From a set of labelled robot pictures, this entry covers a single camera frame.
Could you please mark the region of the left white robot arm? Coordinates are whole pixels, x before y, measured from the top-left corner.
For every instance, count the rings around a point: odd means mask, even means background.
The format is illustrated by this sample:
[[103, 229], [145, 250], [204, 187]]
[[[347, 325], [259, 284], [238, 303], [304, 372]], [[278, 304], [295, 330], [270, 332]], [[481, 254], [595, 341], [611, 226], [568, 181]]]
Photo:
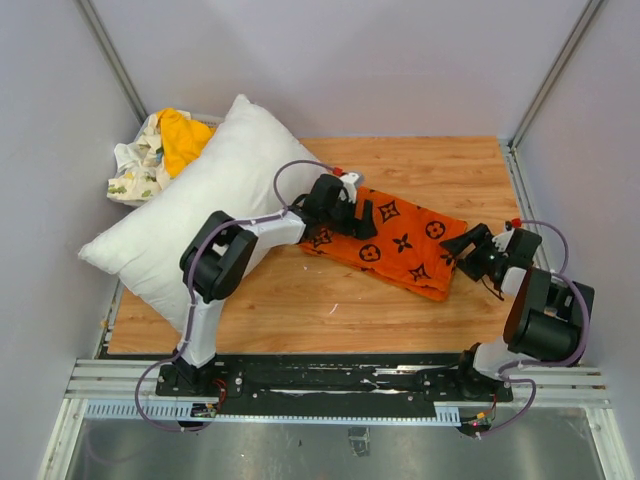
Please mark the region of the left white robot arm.
[[367, 240], [377, 235], [373, 203], [357, 211], [359, 172], [323, 174], [311, 190], [261, 217], [234, 219], [223, 211], [209, 216], [179, 262], [190, 305], [171, 363], [190, 394], [207, 393], [214, 383], [216, 335], [224, 303], [239, 287], [260, 250], [295, 245], [328, 228]]

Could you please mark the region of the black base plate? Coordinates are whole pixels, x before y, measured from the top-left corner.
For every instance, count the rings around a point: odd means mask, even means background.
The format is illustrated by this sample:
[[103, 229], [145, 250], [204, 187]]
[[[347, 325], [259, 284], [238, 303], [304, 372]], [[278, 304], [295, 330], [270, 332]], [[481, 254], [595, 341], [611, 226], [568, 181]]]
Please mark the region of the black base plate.
[[220, 354], [206, 387], [197, 392], [173, 364], [161, 367], [159, 396], [223, 398], [221, 411], [240, 416], [418, 419], [432, 417], [438, 402], [507, 403], [496, 397], [469, 400], [455, 385], [462, 353]]

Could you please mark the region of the yellow cloth in basket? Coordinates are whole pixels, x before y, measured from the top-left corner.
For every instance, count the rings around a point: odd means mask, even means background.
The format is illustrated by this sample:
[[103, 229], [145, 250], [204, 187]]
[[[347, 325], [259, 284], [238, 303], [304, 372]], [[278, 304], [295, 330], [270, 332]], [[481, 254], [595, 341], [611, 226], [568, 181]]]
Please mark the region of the yellow cloth in basket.
[[156, 115], [164, 168], [171, 178], [176, 178], [200, 157], [216, 128], [195, 120], [190, 112], [174, 108], [165, 108]]

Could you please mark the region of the aluminium rail frame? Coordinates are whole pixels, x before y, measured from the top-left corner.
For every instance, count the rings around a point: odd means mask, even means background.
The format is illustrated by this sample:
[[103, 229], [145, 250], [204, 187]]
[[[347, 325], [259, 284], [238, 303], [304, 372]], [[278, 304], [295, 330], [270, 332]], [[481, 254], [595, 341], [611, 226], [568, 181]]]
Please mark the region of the aluminium rail frame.
[[75, 363], [41, 479], [629, 479], [603, 375], [453, 354]]

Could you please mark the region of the white pillow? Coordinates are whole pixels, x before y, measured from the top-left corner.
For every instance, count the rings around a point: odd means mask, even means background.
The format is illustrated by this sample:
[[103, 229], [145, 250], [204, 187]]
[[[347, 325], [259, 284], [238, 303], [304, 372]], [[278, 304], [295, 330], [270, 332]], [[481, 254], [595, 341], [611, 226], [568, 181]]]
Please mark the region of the white pillow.
[[209, 216], [273, 214], [309, 192], [322, 172], [279, 120], [240, 94], [200, 157], [155, 199], [85, 244], [79, 257], [118, 276], [182, 330], [189, 295], [179, 261]]

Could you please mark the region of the orange flower-pattern pillowcase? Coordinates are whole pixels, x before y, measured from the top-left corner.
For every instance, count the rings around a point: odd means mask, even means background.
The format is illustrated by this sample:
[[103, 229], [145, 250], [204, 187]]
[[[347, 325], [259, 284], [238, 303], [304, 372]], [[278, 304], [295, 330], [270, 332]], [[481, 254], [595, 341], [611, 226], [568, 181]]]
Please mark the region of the orange flower-pattern pillowcase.
[[365, 200], [373, 203], [376, 236], [358, 240], [324, 227], [301, 243], [300, 249], [427, 299], [445, 301], [456, 260], [441, 243], [464, 234], [468, 224], [388, 193], [361, 187], [358, 202]]

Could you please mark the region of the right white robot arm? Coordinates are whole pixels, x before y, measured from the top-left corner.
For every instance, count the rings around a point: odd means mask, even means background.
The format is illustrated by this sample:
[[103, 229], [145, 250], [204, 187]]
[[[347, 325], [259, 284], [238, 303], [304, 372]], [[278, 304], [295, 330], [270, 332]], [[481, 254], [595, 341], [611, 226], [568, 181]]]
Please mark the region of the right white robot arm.
[[513, 219], [493, 234], [485, 224], [440, 246], [469, 279], [490, 282], [498, 298], [513, 304], [503, 333], [491, 343], [463, 351], [453, 375], [455, 392], [466, 400], [496, 397], [507, 375], [521, 367], [576, 365], [586, 350], [595, 289], [534, 265], [542, 237]]

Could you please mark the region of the white printed cloth in basket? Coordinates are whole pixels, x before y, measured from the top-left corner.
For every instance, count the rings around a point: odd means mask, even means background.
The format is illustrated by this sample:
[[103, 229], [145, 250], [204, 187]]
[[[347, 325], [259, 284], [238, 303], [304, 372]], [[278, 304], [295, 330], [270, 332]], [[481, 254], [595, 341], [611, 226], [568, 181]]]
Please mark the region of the white printed cloth in basket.
[[164, 149], [158, 116], [151, 114], [136, 138], [114, 148], [115, 177], [108, 180], [106, 196], [111, 201], [138, 207], [159, 195], [171, 183], [164, 164]]

